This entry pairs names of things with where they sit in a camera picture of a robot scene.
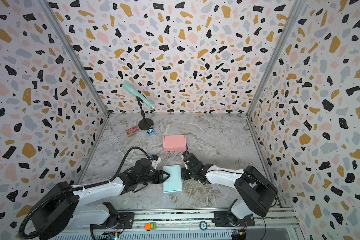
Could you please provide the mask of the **mint paper box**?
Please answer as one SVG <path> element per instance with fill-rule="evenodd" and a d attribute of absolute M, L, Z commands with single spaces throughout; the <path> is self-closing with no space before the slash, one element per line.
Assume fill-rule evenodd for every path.
<path fill-rule="evenodd" d="M 181 176 L 181 166 L 172 165 L 164 166 L 164 172 L 169 174 L 169 177 L 163 183 L 164 194 L 178 194 L 183 192 L 183 182 Z"/>

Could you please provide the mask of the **pink paper box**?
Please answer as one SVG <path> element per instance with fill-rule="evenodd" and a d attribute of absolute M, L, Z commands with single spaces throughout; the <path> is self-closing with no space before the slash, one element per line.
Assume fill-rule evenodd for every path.
<path fill-rule="evenodd" d="M 167 135 L 163 137 L 164 152 L 181 152 L 186 150 L 185 135 Z"/>

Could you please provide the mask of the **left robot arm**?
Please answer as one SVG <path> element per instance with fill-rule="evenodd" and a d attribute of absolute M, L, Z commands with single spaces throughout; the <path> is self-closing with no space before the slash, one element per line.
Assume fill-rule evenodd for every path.
<path fill-rule="evenodd" d="M 106 198 L 140 191 L 139 185 L 163 184 L 170 178 L 164 170 L 156 170 L 153 163 L 160 160 L 142 158 L 134 167 L 117 173 L 109 180 L 87 185 L 70 186 L 62 182 L 53 187 L 30 211 L 28 219 L 35 231 L 26 236 L 19 231 L 22 239 L 51 239 L 66 228 L 90 226 L 96 228 L 130 228 L 133 217 L 118 211 Z"/>

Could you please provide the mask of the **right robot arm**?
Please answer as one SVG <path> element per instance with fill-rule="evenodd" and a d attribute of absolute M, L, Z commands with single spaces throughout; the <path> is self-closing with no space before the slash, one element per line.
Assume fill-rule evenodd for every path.
<path fill-rule="evenodd" d="M 277 203 L 276 187 L 255 167 L 231 170 L 213 164 L 203 164 L 188 151 L 183 152 L 185 166 L 181 170 L 184 181 L 193 179 L 203 185 L 222 185 L 236 189 L 241 196 L 235 200 L 221 218 L 225 224 L 240 226 L 246 217 L 256 214 L 265 217 Z"/>

